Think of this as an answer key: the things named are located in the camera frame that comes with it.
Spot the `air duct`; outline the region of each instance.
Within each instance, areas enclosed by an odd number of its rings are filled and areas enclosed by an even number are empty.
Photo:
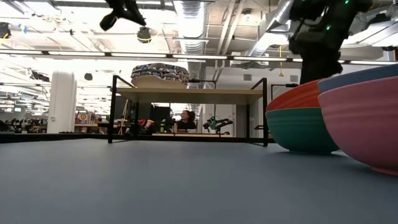
[[[259,40],[253,48],[247,52],[247,56],[259,57],[264,54],[271,45],[287,44],[287,34],[272,34],[271,30],[287,32],[290,29],[289,12],[293,0],[280,0],[278,8],[268,14],[259,26]]]
[[[174,1],[178,16],[178,34],[191,40],[180,41],[184,54],[203,54],[205,43],[201,39],[205,33],[206,3],[201,1]],[[188,62],[188,72],[191,78],[204,79],[201,63]]]

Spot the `pink bowl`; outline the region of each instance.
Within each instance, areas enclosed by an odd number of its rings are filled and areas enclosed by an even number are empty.
[[[375,171],[398,175],[398,77],[335,88],[318,99],[331,138]]]

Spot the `orange bowl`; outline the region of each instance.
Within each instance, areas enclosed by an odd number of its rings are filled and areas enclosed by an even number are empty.
[[[315,80],[299,85],[272,100],[266,111],[280,110],[287,108],[320,107],[318,102],[319,90]]]

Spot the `stacked bowls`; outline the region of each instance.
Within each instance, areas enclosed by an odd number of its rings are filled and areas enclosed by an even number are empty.
[[[373,170],[398,175],[398,65],[328,78],[318,89],[338,147]]]
[[[330,154],[338,150],[323,122],[318,82],[295,87],[267,106],[269,131],[275,142],[290,152]]]

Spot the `white column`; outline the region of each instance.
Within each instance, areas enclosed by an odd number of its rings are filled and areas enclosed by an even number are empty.
[[[77,82],[73,72],[53,72],[47,133],[74,131],[76,88]]]

